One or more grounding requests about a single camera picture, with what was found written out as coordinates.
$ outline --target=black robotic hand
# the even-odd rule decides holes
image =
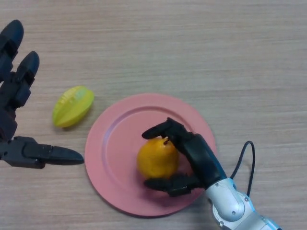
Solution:
[[[74,165],[84,163],[81,154],[67,148],[38,144],[33,138],[15,137],[16,110],[30,97],[30,87],[39,67],[39,57],[30,52],[16,72],[13,60],[24,36],[19,20],[10,22],[0,33],[0,159],[11,166],[44,168],[46,163]]]
[[[165,191],[170,196],[180,196],[191,193],[195,188],[207,189],[217,181],[227,178],[210,146],[201,135],[188,132],[181,123],[168,118],[142,134],[144,139],[158,136],[168,138],[174,144],[187,158],[194,174],[174,175],[168,180],[148,179],[144,182],[145,186]]]

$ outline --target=robotic arm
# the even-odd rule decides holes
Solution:
[[[0,159],[11,166],[42,169],[46,163],[84,163],[81,154],[67,148],[38,144],[33,138],[14,137],[16,110],[30,97],[30,87],[39,67],[39,57],[30,52],[12,72],[13,60],[24,36],[20,21],[9,23],[0,33]]]
[[[181,196],[191,193],[192,189],[203,188],[212,205],[213,216],[224,230],[282,230],[255,210],[249,195],[236,189],[235,182],[226,176],[201,135],[188,132],[182,124],[168,118],[142,134],[145,139],[158,136],[168,138],[174,144],[188,159],[194,174],[175,175],[169,180],[148,179],[144,182],[147,187],[167,192],[170,196]]]

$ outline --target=black cable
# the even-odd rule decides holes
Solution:
[[[241,154],[240,154],[240,157],[239,157],[239,160],[238,160],[238,163],[236,164],[236,168],[235,168],[234,172],[232,173],[232,175],[230,176],[230,178],[234,179],[236,173],[238,172],[240,165],[242,163],[242,159],[243,159],[243,156],[244,156],[244,153],[245,153],[245,149],[248,146],[248,144],[251,145],[252,154],[253,154],[253,163],[252,163],[252,167],[251,167],[249,183],[248,183],[248,192],[247,192],[247,196],[249,197],[250,191],[251,191],[251,186],[252,186],[252,183],[253,183],[253,177],[254,177],[254,171],[255,171],[255,161],[256,161],[255,146],[254,146],[254,143],[252,141],[249,140],[244,144],[243,149],[242,149]]]

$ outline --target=pear stem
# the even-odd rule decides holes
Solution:
[[[167,145],[168,142],[169,142],[169,139],[166,139],[166,141],[163,144]]]

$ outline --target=wooden table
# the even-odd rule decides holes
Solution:
[[[208,121],[228,175],[245,141],[256,146],[254,205],[284,230],[307,225],[307,2],[303,0],[2,0],[0,28],[24,24],[15,67],[31,50],[40,68],[16,135],[84,154],[93,122],[116,101],[168,93]],[[58,97],[85,85],[91,113],[62,131]],[[251,154],[236,182],[247,188]],[[127,217],[96,194],[84,165],[31,170],[0,164],[0,228],[217,230],[205,198],[162,219]]]

